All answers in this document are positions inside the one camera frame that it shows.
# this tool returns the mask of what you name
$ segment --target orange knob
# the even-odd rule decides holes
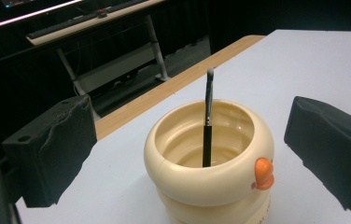
[[[255,163],[255,179],[257,189],[269,189],[274,183],[274,166],[264,158],[257,159]]]

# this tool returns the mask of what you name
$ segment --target white table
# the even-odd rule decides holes
[[[204,88],[201,77],[100,140],[58,204],[25,208],[19,200],[23,223],[170,223],[145,170],[145,139],[159,117],[203,99]],[[351,223],[351,212],[284,143],[297,95],[351,115],[351,33],[278,30],[215,69],[214,98],[250,107],[273,132],[275,183],[267,223]]]

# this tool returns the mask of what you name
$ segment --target dark background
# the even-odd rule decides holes
[[[276,29],[351,31],[351,0],[207,0],[212,52]]]
[[[42,49],[22,59],[15,57],[32,48],[26,34],[123,2],[127,0],[90,0],[87,4],[0,28],[0,158],[3,140],[53,105],[75,95],[55,49]],[[207,35],[202,1],[169,2],[151,14],[163,56]],[[131,17],[91,35],[71,38],[60,47],[67,53],[74,71],[81,75],[146,44],[149,38],[142,21],[141,17]]]

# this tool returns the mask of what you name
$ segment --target black paintbrush handle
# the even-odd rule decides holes
[[[203,140],[203,167],[211,166],[211,135],[212,127],[204,126]]]

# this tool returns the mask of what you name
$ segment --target black wall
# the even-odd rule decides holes
[[[207,0],[211,50],[276,29],[351,31],[351,0]]]

